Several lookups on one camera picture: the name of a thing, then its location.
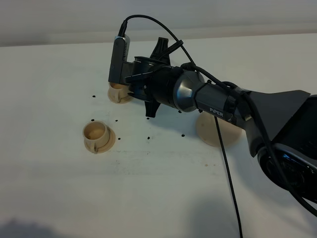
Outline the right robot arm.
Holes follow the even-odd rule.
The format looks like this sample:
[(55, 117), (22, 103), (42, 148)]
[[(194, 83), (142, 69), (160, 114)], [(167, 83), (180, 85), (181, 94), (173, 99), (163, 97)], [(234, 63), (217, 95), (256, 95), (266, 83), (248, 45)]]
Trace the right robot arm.
[(243, 129), (249, 152), (264, 174), (310, 213), (317, 201), (317, 98), (301, 90), (273, 94), (220, 81), (192, 61), (172, 66), (170, 54), (182, 47), (159, 38), (150, 57), (127, 61), (123, 47), (118, 82), (144, 101), (146, 116), (160, 105), (198, 110)]

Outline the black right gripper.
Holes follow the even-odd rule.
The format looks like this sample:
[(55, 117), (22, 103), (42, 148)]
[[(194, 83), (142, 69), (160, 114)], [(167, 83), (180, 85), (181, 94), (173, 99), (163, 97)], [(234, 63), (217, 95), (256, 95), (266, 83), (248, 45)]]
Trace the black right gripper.
[(145, 102), (146, 117), (155, 118), (161, 104), (175, 108), (174, 87), (183, 69), (170, 65), (169, 55), (161, 56), (168, 48), (168, 39), (159, 37), (150, 56), (135, 57), (132, 75), (127, 76), (129, 95)]

